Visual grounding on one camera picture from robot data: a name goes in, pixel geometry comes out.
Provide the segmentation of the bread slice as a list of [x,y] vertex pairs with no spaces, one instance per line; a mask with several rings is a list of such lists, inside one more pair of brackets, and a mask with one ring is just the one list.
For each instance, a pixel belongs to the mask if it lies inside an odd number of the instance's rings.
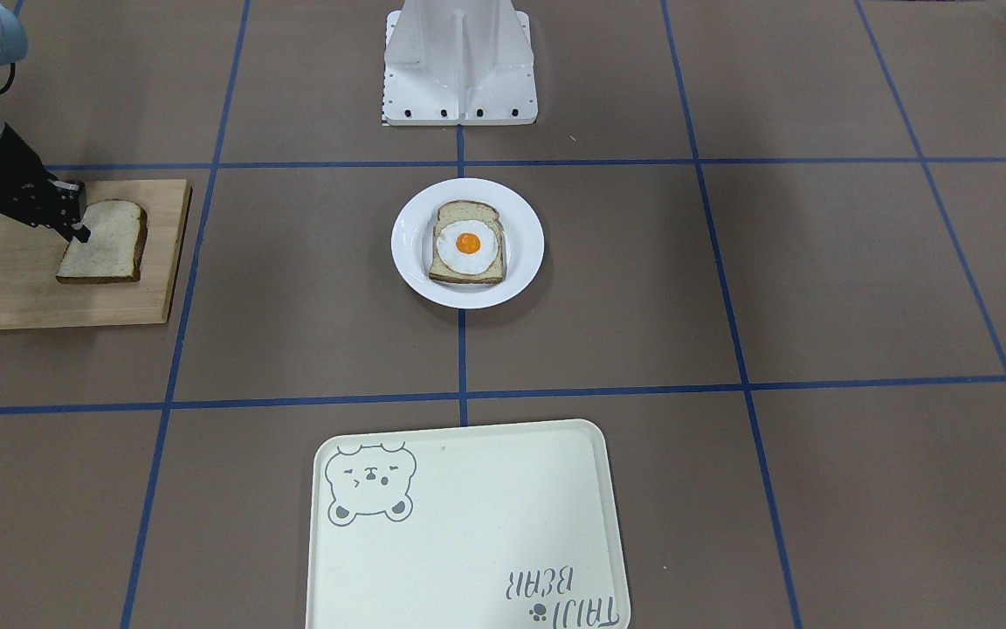
[[[483,220],[488,223],[499,240],[499,253],[495,261],[484,273],[463,275],[452,273],[450,268],[440,261],[435,251],[435,235],[442,227],[455,220]],[[428,274],[434,281],[451,284],[499,284],[506,278],[506,232],[500,222],[499,212],[490,204],[471,202],[471,200],[455,200],[440,206],[437,210],[437,222],[432,228],[432,258]]]
[[55,279],[61,284],[112,284],[140,281],[148,214],[139,204],[108,199],[83,212],[86,242],[72,240],[61,256]]

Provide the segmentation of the white round plate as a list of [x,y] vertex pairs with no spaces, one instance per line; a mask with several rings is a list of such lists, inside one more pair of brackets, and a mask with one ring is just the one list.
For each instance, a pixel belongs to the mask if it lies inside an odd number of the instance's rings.
[[[437,210],[446,202],[490,204],[500,213],[506,276],[499,284],[454,284],[428,279]],[[502,183],[467,176],[435,183],[408,200],[390,235],[391,258],[408,287],[452,309],[486,309],[510,300],[534,281],[546,240],[534,207]]]

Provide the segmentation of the bread slice under egg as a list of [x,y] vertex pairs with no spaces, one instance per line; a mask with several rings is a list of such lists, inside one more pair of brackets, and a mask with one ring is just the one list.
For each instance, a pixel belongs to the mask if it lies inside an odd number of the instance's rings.
[[[484,273],[463,275],[452,273],[450,268],[440,261],[435,251],[435,235],[442,227],[455,220],[483,220],[488,223],[499,240],[499,253],[495,261]],[[500,222],[499,212],[490,204],[471,202],[471,200],[455,200],[440,206],[437,210],[437,222],[432,228],[432,258],[428,274],[434,281],[451,284],[499,284],[506,278],[506,232]]]

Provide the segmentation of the wooden cutting board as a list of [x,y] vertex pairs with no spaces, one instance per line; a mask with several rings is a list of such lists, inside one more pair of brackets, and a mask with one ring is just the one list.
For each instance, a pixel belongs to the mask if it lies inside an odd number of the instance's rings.
[[125,200],[145,211],[144,253],[136,282],[57,281],[68,244],[44,227],[0,215],[0,330],[161,325],[173,300],[191,184],[188,180],[87,182],[88,204]]

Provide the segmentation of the fried egg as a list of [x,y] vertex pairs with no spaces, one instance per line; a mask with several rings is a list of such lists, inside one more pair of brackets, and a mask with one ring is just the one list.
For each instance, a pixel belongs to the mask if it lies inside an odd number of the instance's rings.
[[483,220],[455,220],[435,235],[435,251],[452,273],[484,273],[499,253],[499,240]]

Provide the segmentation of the cream bear serving tray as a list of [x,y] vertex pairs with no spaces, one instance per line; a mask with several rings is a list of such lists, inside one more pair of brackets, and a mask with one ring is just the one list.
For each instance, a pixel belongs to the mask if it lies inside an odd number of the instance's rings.
[[313,458],[307,628],[627,628],[603,431],[339,435]]

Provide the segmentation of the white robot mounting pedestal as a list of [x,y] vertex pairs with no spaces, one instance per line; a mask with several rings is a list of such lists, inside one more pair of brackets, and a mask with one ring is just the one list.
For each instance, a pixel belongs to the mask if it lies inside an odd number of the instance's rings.
[[384,124],[538,119],[530,17],[511,1],[406,1],[386,16],[384,44]]

